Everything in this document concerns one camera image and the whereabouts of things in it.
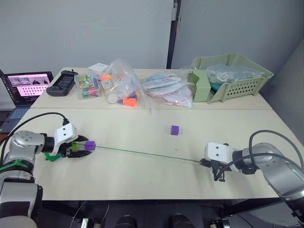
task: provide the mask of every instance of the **purple cube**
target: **purple cube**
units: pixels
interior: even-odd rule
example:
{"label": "purple cube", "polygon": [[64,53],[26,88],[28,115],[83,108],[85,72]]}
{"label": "purple cube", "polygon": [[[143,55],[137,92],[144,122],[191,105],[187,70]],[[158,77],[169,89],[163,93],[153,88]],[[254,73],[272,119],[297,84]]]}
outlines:
{"label": "purple cube", "polygon": [[171,135],[179,135],[180,128],[178,126],[172,125],[171,127]]}
{"label": "purple cube", "polygon": [[95,150],[95,147],[96,147],[95,141],[86,141],[85,150],[93,151]]}

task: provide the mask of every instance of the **black cable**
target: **black cable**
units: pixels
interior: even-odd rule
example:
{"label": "black cable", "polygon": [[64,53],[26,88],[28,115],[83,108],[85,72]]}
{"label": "black cable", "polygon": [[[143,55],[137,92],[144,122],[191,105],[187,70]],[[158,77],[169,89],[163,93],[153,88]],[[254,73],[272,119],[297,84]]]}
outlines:
{"label": "black cable", "polygon": [[295,163],[293,160],[290,160],[289,158],[280,155],[280,154],[276,154],[276,153],[255,153],[255,154],[250,154],[241,158],[238,158],[232,162],[229,162],[227,165],[223,166],[223,168],[218,172],[218,174],[214,177],[214,181],[217,181],[219,179],[219,177],[223,174],[224,171],[226,171],[227,169],[229,169],[229,167],[239,161],[245,160],[247,158],[251,158],[251,157],[258,157],[258,156],[274,156],[274,157],[278,157],[278,158],[282,158],[285,161],[293,164],[295,167],[297,167],[299,170],[302,171],[301,167]]}
{"label": "black cable", "polygon": [[[288,139],[285,135],[280,134],[279,132],[275,132],[275,131],[271,131],[271,130],[260,130],[260,131],[254,132],[254,133],[250,136],[250,138],[249,138],[249,154],[250,154],[250,155],[253,154],[253,153],[252,153],[252,140],[253,140],[253,137],[254,137],[255,135],[257,135],[257,134],[259,134],[259,133],[263,133],[263,132],[265,132],[265,133],[276,134],[276,135],[282,137],[283,139],[285,139],[287,142],[289,142],[289,144],[291,144],[292,147],[295,149],[295,151],[296,151],[296,153],[297,153],[297,155],[298,155],[298,157],[299,157],[301,167],[302,167],[302,169],[304,169],[303,157],[302,157],[302,155],[301,155],[299,149],[296,147],[296,145],[295,145],[290,139]],[[257,170],[257,168],[256,168],[256,162],[255,162],[255,160],[253,159],[253,157],[251,157],[251,162],[252,162],[252,165],[253,165],[253,167],[254,167],[254,169],[255,169],[255,171],[256,171],[256,170]]]}
{"label": "black cable", "polygon": [[252,226],[246,219],[244,219],[242,216],[240,215],[237,215],[239,216],[241,219],[243,219],[250,227],[254,228],[254,226]]}
{"label": "black cable", "polygon": [[49,113],[43,113],[43,114],[39,114],[39,115],[35,115],[29,119],[27,119],[26,121],[24,121],[23,123],[19,124],[14,130],[12,130],[9,135],[4,138],[3,141],[1,141],[0,143],[3,144],[3,147],[2,147],[2,151],[1,151],[1,156],[0,156],[0,166],[2,167],[2,163],[3,163],[3,156],[4,156],[4,152],[5,152],[5,147],[6,147],[6,144],[8,143],[9,141],[9,138],[20,128],[22,127],[23,125],[25,125],[26,123],[28,123],[29,121],[33,120],[33,119],[36,119],[38,117],[41,117],[41,116],[44,116],[44,115],[50,115],[50,114],[55,114],[55,115],[60,115],[63,117],[63,125],[66,125],[69,123],[69,121],[66,119],[66,117],[64,115],[62,115],[61,113],[55,113],[55,112],[49,112]]}

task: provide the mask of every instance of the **green wire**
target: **green wire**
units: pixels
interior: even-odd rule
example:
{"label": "green wire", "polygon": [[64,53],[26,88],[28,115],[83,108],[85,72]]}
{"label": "green wire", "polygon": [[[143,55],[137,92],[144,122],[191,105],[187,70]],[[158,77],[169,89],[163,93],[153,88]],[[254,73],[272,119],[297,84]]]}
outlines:
{"label": "green wire", "polygon": [[125,151],[125,152],[132,152],[132,153],[141,153],[141,154],[159,156],[159,157],[164,157],[164,158],[174,158],[174,159],[180,159],[180,160],[184,160],[184,161],[190,161],[190,162],[197,162],[197,163],[200,163],[200,161],[197,161],[197,160],[185,159],[185,158],[177,158],[177,157],[165,156],[165,155],[154,154],[154,153],[144,153],[144,152],[138,152],[138,151],[129,151],[129,150],[122,150],[122,149],[116,149],[116,148],[105,147],[105,146],[96,146],[96,147],[104,148],[104,149],[109,149],[109,150]]}

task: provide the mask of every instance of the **clear plastic box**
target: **clear plastic box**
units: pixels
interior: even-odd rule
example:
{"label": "clear plastic box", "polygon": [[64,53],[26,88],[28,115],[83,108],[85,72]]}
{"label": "clear plastic box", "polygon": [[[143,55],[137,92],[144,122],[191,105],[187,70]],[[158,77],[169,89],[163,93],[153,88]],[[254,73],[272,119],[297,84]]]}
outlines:
{"label": "clear plastic box", "polygon": [[74,76],[76,93],[80,100],[101,96],[97,76],[91,73]]}

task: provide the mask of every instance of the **desk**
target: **desk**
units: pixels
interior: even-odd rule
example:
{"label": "desk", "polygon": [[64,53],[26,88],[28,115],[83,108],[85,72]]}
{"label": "desk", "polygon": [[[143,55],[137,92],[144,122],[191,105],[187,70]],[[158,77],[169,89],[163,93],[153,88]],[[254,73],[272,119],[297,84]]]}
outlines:
{"label": "desk", "polygon": [[[78,73],[86,73],[88,72],[87,68],[69,68],[65,67],[62,70],[71,70]],[[161,69],[136,69],[140,79],[147,78],[156,73],[162,72],[164,70]],[[58,79],[60,76],[60,72],[55,76],[51,85]],[[158,104],[153,102],[150,98],[153,109],[187,109],[185,107],[180,107],[177,105],[166,105],[166,104]],[[103,94],[101,97],[79,100],[75,87],[72,88],[70,93],[64,97],[53,97],[48,95],[47,93],[43,93],[37,101],[32,105],[32,108],[102,108],[102,109],[132,109],[125,105],[121,104],[108,104],[105,95]],[[136,109],[143,109],[142,105],[138,105]],[[264,100],[264,98],[258,94],[257,96],[247,95],[241,96],[233,99],[228,99],[224,103],[213,102],[211,104],[207,104],[206,102],[195,102],[193,103],[193,109],[267,109],[271,110],[271,106]]]}
{"label": "desk", "polygon": [[[21,122],[37,114],[60,112],[78,133],[97,145],[200,160],[208,142],[248,147],[251,133],[260,129],[289,137],[304,148],[273,110],[115,110],[31,108]],[[53,135],[62,118],[43,116],[20,130]],[[180,135],[171,136],[170,126]],[[254,144],[267,142],[298,162],[283,139],[263,133]],[[255,175],[226,172],[226,182],[214,182],[210,169],[190,161],[166,159],[107,149],[96,149],[84,158],[61,158],[55,162],[36,157],[36,182],[43,186],[44,200],[150,200],[150,199],[250,199],[274,198],[261,171]]]}

